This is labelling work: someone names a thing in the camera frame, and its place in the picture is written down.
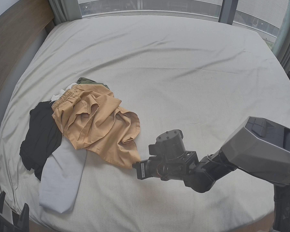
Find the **wooden headboard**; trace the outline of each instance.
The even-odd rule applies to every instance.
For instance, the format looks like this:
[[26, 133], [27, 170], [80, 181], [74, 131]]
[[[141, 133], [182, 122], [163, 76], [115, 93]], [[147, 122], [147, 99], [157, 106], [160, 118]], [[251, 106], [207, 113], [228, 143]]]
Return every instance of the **wooden headboard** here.
[[48, 0], [20, 0], [0, 16], [0, 90], [11, 69], [53, 18]]

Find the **white cloth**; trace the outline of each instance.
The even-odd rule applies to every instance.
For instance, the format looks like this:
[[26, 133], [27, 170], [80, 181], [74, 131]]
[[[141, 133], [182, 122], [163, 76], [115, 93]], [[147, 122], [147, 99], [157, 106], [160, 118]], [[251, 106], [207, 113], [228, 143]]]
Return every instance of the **white cloth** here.
[[51, 98], [51, 101], [53, 102], [53, 101], [58, 100], [58, 99], [63, 95], [63, 93], [64, 93], [65, 91], [67, 91], [69, 88], [71, 88], [74, 84], [77, 84], [77, 83], [72, 83], [72, 84], [70, 84], [70, 85], [66, 88], [66, 90], [63, 90], [63, 89], [59, 90], [59, 94], [58, 94], [58, 95], [53, 95], [52, 98]]
[[235, 170], [206, 193], [179, 180], [138, 180], [87, 152], [69, 214], [39, 206], [39, 180], [19, 147], [29, 111], [84, 76], [106, 83], [140, 118], [141, 159], [168, 130], [181, 129], [199, 159], [216, 152], [248, 117], [290, 128], [290, 81], [254, 31], [173, 16], [112, 16], [57, 25], [18, 81], [0, 128], [0, 191], [20, 213], [54, 230], [222, 232], [274, 210], [273, 185]]
[[86, 160], [86, 149], [74, 149], [63, 137], [61, 145], [47, 158], [39, 187], [39, 204], [59, 213], [73, 209]]

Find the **wooden floor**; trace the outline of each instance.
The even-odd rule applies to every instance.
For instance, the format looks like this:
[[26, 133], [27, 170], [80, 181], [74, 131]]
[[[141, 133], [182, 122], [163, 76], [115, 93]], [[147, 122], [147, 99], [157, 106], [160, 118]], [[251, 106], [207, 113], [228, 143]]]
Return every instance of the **wooden floor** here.
[[[234, 230], [232, 232], [258, 232], [259, 230], [268, 232], [273, 224], [273, 219], [274, 219], [274, 213], [271, 213], [267, 215], [266, 217], [264, 217], [263, 219], [251, 225], [247, 225], [243, 228]], [[29, 227], [30, 227], [30, 232], [53, 232], [53, 230], [40, 226], [32, 221], [30, 221]]]

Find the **pile of clothes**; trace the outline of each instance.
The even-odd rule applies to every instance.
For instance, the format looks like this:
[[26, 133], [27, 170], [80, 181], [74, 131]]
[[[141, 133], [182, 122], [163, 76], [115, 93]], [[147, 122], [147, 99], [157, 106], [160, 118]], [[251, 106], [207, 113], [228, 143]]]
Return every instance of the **pile of clothes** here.
[[120, 103], [107, 85], [81, 77], [30, 111], [19, 155], [41, 181], [42, 207], [59, 213], [73, 209], [87, 150], [123, 168], [140, 161], [133, 141], [139, 118]]

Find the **elastic waistband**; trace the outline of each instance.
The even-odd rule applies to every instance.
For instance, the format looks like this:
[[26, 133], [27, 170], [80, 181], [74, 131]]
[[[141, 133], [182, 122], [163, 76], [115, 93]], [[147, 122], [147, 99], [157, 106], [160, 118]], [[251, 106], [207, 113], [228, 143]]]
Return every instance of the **elastic waistband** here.
[[55, 111], [62, 103], [66, 102], [77, 91], [78, 84], [74, 84], [70, 89], [65, 91], [63, 95], [54, 102], [52, 110]]

